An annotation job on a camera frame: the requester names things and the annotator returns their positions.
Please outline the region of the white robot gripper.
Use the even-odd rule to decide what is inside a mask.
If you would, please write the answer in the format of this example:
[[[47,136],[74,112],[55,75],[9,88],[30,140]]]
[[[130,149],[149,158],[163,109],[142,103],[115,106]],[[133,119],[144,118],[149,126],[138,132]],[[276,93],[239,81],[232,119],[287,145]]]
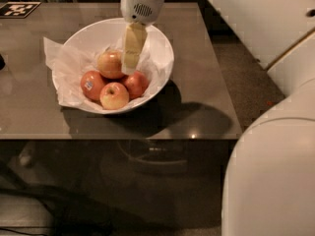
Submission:
[[[120,0],[123,18],[132,23],[126,27],[123,39],[121,62],[125,75],[136,70],[148,35],[145,26],[157,20],[163,3],[164,0]]]

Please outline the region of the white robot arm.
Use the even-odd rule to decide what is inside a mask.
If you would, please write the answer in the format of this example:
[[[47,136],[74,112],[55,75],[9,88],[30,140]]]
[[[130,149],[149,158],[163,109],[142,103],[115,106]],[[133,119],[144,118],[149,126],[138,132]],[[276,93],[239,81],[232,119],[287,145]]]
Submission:
[[[315,236],[315,0],[208,0],[282,91],[243,133],[221,236]]]

